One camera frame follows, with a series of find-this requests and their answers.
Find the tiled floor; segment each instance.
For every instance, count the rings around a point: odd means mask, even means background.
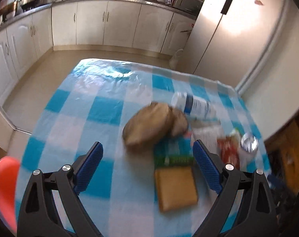
[[[144,55],[94,50],[54,51],[36,69],[28,72],[3,108],[16,127],[32,132],[47,102],[77,63],[85,58],[132,61],[169,68],[168,61]],[[15,131],[8,155],[21,159],[30,135]]]

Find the microwave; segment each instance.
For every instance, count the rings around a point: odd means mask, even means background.
[[[202,0],[165,0],[167,5],[198,16],[202,8]]]

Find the red package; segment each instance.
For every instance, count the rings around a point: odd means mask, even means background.
[[[224,164],[232,164],[239,170],[239,156],[234,138],[226,137],[224,139],[217,139],[217,145],[221,149],[221,160]]]

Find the wall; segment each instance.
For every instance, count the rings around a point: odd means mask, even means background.
[[[264,139],[298,111],[299,10],[292,0],[278,44],[242,97]]]

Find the blue gripper pad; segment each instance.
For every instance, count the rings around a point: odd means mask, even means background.
[[[220,184],[221,175],[209,155],[198,141],[195,141],[193,144],[193,156],[196,159],[196,163],[202,171],[210,189],[216,191],[217,194],[220,194],[223,189]]]
[[[74,191],[77,195],[85,191],[89,185],[92,176],[94,175],[101,159],[103,157],[103,146],[98,143],[96,147],[90,152],[80,169],[76,174],[76,185]]]

